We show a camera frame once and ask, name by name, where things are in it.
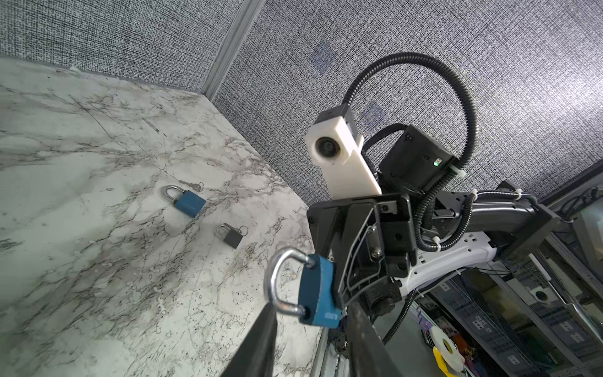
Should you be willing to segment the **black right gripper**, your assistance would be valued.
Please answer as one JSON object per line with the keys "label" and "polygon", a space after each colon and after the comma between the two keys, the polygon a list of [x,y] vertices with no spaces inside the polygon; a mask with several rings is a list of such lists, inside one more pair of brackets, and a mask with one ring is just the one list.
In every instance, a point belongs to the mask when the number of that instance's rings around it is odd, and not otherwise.
{"label": "black right gripper", "polygon": [[389,277],[407,277],[417,262],[406,193],[317,203],[307,219],[315,253],[333,257],[331,293],[337,306],[348,306]]}

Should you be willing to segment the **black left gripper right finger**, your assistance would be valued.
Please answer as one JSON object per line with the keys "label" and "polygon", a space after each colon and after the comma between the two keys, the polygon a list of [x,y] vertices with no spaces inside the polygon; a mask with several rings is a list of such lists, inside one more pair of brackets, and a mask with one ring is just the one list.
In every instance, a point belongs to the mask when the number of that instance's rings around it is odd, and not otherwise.
{"label": "black left gripper right finger", "polygon": [[347,308],[351,376],[402,376],[359,303]]}

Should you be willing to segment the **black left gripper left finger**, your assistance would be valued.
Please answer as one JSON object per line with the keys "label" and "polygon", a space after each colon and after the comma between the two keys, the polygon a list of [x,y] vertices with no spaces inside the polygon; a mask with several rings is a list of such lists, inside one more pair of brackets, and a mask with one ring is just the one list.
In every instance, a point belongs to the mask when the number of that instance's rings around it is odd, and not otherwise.
{"label": "black left gripper left finger", "polygon": [[221,376],[272,376],[277,326],[276,310],[267,303]]}

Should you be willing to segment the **blue padlock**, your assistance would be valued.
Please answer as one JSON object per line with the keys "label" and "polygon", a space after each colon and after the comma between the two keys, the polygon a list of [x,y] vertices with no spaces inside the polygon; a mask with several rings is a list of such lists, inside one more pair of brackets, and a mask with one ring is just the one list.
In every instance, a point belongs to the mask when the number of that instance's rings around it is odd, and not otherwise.
{"label": "blue padlock", "polygon": [[[279,298],[277,283],[284,263],[295,260],[303,265],[297,303]],[[336,306],[331,287],[334,280],[334,263],[318,254],[306,254],[297,248],[279,249],[271,257],[264,277],[264,295],[279,314],[298,318],[304,325],[337,328],[342,320],[342,310]]]}
{"label": "blue padlock", "polygon": [[164,186],[161,191],[176,209],[190,218],[196,218],[207,203],[204,198],[193,191],[185,190],[177,185]]}

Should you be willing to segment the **black padlock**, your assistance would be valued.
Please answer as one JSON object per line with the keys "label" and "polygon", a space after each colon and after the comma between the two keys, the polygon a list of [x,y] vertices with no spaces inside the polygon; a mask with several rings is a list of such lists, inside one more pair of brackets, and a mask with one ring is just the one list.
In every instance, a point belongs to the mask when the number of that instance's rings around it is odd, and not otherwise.
{"label": "black padlock", "polygon": [[249,233],[247,226],[235,227],[227,223],[220,224],[216,233],[222,241],[233,249],[237,249],[246,235]]}

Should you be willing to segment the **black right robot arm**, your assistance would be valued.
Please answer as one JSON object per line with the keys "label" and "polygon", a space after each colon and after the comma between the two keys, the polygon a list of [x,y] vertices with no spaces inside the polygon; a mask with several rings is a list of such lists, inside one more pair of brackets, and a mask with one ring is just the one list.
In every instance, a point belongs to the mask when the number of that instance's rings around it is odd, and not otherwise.
{"label": "black right robot arm", "polygon": [[419,204],[455,157],[411,125],[364,139],[342,117],[305,137],[330,199],[308,221],[314,266],[304,269],[299,302],[312,311],[373,309],[464,267],[537,245],[557,216],[521,189],[439,192]]}

